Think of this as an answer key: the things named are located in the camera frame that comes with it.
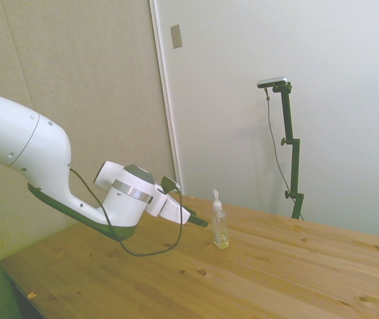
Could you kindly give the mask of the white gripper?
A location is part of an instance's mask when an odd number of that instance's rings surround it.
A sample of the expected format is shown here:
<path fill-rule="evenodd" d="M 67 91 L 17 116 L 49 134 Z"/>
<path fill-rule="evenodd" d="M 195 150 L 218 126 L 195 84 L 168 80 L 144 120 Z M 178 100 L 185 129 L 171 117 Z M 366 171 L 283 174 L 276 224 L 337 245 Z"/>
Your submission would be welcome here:
<path fill-rule="evenodd" d="M 164 194 L 160 185 L 155 185 L 152 193 L 152 200 L 146 206 L 146 212 L 153 217 L 162 217 L 174 223 L 185 225 L 188 220 L 190 223 L 200 227 L 207 227 L 209 223 L 197 217 L 196 215 L 190 214 L 190 212 L 181 207 L 181 205 L 170 195 Z"/>

